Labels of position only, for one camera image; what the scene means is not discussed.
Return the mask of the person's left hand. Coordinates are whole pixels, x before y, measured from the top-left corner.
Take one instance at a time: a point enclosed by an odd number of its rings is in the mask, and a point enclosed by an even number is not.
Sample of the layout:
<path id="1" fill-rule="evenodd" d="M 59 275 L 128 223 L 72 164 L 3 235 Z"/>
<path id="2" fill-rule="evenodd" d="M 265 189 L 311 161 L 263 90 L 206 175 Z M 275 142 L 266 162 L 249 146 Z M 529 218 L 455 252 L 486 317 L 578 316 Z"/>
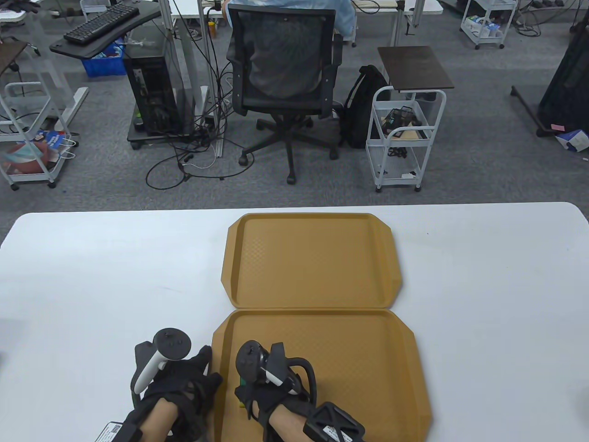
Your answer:
<path id="1" fill-rule="evenodd" d="M 212 347 L 203 346 L 190 359 L 169 361 L 128 415 L 141 432 L 141 442 L 198 441 L 207 432 L 208 413 L 223 377 L 208 370 Z"/>

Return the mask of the person's right hand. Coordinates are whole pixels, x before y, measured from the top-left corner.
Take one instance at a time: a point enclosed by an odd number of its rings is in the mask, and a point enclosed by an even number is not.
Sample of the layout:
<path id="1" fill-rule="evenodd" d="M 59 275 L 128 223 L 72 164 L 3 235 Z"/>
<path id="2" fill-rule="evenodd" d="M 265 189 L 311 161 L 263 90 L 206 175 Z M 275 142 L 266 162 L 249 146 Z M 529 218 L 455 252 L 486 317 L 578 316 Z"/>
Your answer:
<path id="1" fill-rule="evenodd" d="M 234 394 L 263 429 L 264 442 L 311 442 L 305 423 L 315 406 L 304 395 L 291 395 L 273 384 L 246 384 Z"/>

